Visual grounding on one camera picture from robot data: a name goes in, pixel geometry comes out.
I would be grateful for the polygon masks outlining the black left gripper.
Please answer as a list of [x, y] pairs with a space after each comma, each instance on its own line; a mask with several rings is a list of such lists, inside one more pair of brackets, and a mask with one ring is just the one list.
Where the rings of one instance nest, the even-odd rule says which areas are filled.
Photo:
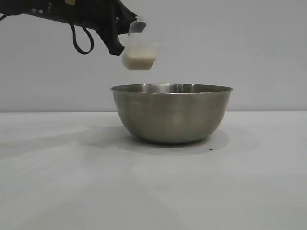
[[82, 13], [87, 24], [94, 26], [109, 53], [119, 56], [124, 50], [119, 36], [128, 33], [137, 14], [120, 0], [83, 0]]

